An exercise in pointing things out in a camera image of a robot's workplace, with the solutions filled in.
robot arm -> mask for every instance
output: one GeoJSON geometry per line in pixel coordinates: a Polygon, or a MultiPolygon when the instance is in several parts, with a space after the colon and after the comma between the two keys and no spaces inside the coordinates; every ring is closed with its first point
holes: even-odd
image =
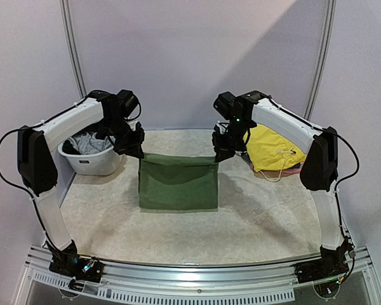
{"type": "Polygon", "coordinates": [[[341,224],[337,193],[337,138],[336,131],[321,128],[275,103],[271,96],[251,91],[235,97],[230,92],[218,96],[213,107],[227,119],[219,122],[213,132],[216,161],[233,157],[236,151],[246,151],[243,137],[258,124],[278,132],[307,155],[300,180],[310,190],[317,208],[321,226],[321,257],[317,270],[305,268],[298,272],[301,281],[317,280],[339,273],[344,265],[348,247],[341,224]]]}
{"type": "Polygon", "coordinates": [[[139,101],[131,91],[121,90],[117,95],[93,91],[66,111],[18,133],[18,171],[33,194],[37,216],[46,231],[53,254],[50,266],[53,272],[98,281],[102,264],[82,259],[77,254],[58,206],[58,173],[51,152],[83,128],[102,122],[107,132],[115,137],[115,152],[143,158],[144,130],[138,121],[128,119],[138,105],[139,101]],[[91,272],[83,274],[82,270],[88,269],[87,266],[91,272]]]}

folded green fabric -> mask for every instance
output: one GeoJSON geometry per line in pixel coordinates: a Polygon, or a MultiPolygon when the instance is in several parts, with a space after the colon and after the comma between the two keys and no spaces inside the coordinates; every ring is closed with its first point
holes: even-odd
{"type": "Polygon", "coordinates": [[[138,170],[140,207],[178,211],[216,209],[217,172],[214,157],[145,154],[138,170]]]}

wall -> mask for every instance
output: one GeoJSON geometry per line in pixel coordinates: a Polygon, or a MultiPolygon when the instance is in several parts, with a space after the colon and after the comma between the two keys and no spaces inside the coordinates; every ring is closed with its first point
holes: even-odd
{"type": "MultiPolygon", "coordinates": [[[[59,1],[0,1],[0,137],[78,99],[59,1]]],[[[21,183],[16,157],[13,135],[3,143],[0,164],[6,177],[21,183]]],[[[55,159],[62,193],[72,172],[55,159]]],[[[42,239],[28,195],[0,180],[0,304],[11,303],[29,248],[42,239]]]]}
{"type": "Polygon", "coordinates": [[[133,90],[145,128],[213,128],[217,95],[261,90],[304,114],[327,0],[74,0],[88,91],[133,90]]]}
{"type": "MultiPolygon", "coordinates": [[[[381,282],[381,0],[337,1],[312,120],[334,126],[357,151],[361,170],[341,186],[356,245],[367,245],[381,282]]],[[[340,145],[340,175],[355,167],[340,145]]]]}

white plastic basket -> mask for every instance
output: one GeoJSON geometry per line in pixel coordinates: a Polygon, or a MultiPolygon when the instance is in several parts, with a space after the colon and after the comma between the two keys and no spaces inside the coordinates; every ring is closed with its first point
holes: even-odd
{"type": "Polygon", "coordinates": [[[62,151],[63,145],[64,143],[61,143],[58,146],[58,152],[68,159],[71,167],[79,175],[110,175],[117,170],[121,162],[122,156],[113,151],[113,147],[97,154],[65,154],[62,151]]]}

yellow bag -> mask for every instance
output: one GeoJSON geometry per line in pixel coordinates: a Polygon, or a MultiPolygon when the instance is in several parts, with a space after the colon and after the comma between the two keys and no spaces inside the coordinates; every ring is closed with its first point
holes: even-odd
{"type": "Polygon", "coordinates": [[[250,132],[247,153],[254,171],[284,170],[305,161],[306,155],[294,143],[268,127],[257,125],[250,132]]]}

